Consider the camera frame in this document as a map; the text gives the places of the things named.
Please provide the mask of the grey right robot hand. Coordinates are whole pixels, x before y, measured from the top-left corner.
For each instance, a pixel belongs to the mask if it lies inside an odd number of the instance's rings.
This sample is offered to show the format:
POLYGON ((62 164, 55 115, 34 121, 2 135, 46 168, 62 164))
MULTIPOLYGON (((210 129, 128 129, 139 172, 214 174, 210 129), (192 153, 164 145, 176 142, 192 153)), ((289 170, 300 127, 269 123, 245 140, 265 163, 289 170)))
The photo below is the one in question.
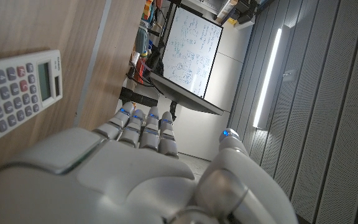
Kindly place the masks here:
POLYGON ((0 223, 296 223, 281 187, 225 129, 196 179, 169 112, 126 103, 87 131, 50 136, 0 167, 0 223))

